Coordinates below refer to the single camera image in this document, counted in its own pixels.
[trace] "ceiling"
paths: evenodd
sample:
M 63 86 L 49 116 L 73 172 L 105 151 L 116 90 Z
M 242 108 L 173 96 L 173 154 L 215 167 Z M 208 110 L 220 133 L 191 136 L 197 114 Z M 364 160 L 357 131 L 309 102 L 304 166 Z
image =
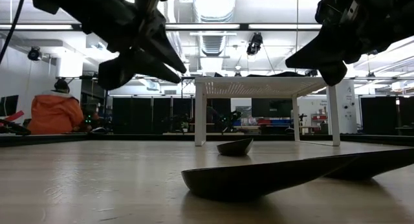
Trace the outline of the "ceiling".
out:
M 205 0 L 212 6 L 216 0 Z M 315 23 L 314 14 L 320 0 L 236 0 L 234 8 L 234 23 L 286 23 L 303 24 Z M 11 0 L 12 17 L 19 0 Z M 174 0 L 173 16 L 177 23 L 194 23 L 192 0 Z M 0 0 L 0 24 L 10 23 L 10 0 Z M 64 11 L 56 15 L 42 12 L 33 7 L 31 0 L 25 0 L 19 23 L 58 24 L 77 23 Z M 182 51 L 190 63 L 190 72 L 203 72 L 200 66 L 199 37 L 191 36 L 190 31 L 179 32 Z M 221 64 L 222 73 L 233 76 L 236 65 L 240 65 L 242 74 L 272 74 L 286 71 L 284 59 L 300 47 L 312 40 L 317 32 L 309 31 L 277 31 L 262 32 L 264 44 L 254 59 L 247 58 L 246 43 L 251 39 L 252 31 L 237 31 L 235 36 L 228 36 L 226 47 L 221 54 L 225 59 Z M 97 65 L 108 57 L 114 56 L 105 50 L 91 48 L 92 41 L 99 41 L 95 35 L 86 38 L 81 32 L 15 32 L 15 38 L 26 39 L 59 39 L 76 49 L 88 59 L 85 70 L 97 70 Z M 365 76 L 368 71 L 382 73 L 381 76 L 394 76 L 414 71 L 413 60 L 408 53 L 414 49 L 414 38 L 405 39 L 393 45 L 390 52 L 377 56 L 362 56 L 361 60 L 353 65 L 354 75 Z

